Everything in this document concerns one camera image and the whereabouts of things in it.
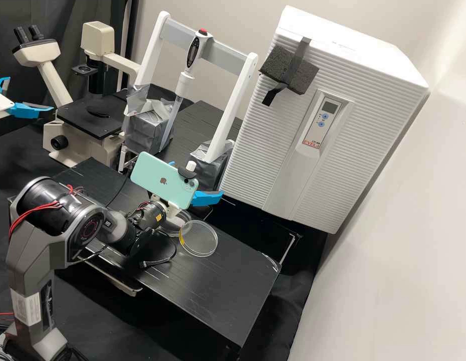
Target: black strap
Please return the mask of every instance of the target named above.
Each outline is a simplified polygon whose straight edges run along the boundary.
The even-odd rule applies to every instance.
[[[272,103],[273,99],[275,98],[275,95],[280,93],[283,89],[285,89],[288,85],[285,83],[278,83],[278,85],[270,90],[265,97],[263,98],[262,104],[266,106],[270,106]]]
[[[270,106],[272,103],[273,99],[275,96],[280,93],[283,89],[288,87],[288,84],[291,83],[295,73],[298,70],[298,67],[300,66],[303,57],[305,56],[306,50],[311,42],[311,39],[303,37],[300,43],[297,46],[297,49],[293,55],[293,58],[290,62],[290,65],[288,66],[288,69],[286,72],[283,74],[281,82],[277,84],[275,88],[270,90],[265,97],[263,98],[262,104],[266,106]]]

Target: clear plastic dish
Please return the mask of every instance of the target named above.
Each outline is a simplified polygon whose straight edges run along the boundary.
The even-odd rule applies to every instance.
[[[179,241],[183,248],[193,256],[208,257],[218,246],[218,235],[209,224],[193,220],[181,227]]]
[[[158,227],[159,230],[166,233],[170,237],[178,237],[179,230],[183,227],[187,222],[191,221],[191,216],[187,211],[182,210],[179,212],[175,217],[172,219],[166,219],[164,223]]]

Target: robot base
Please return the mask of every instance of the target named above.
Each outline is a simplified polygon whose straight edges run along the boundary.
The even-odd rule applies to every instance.
[[[32,348],[28,350],[18,347],[16,343],[18,333],[14,323],[8,327],[4,335],[4,352],[18,360],[36,361],[40,357],[46,361],[60,361],[69,360],[71,357],[71,352],[67,349],[68,342],[57,328],[53,328],[41,341],[32,345]]]
[[[60,150],[51,145],[51,139],[58,135],[63,135],[68,140],[68,145]],[[46,123],[43,128],[43,148],[50,152],[52,159],[67,167],[73,167],[92,157],[108,167],[116,168],[122,143],[123,139],[119,135],[96,139],[59,119]]]

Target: control panel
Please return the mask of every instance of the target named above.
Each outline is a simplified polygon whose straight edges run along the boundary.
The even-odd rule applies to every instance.
[[[319,149],[341,106],[342,103],[337,100],[328,97],[323,98],[302,144]]]

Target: black foam block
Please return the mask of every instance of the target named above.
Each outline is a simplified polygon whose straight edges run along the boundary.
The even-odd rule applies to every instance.
[[[292,72],[291,67],[296,68],[296,71]],[[318,67],[295,56],[295,53],[276,45],[260,68],[260,73],[287,84],[288,89],[302,95],[307,91],[318,70]]]

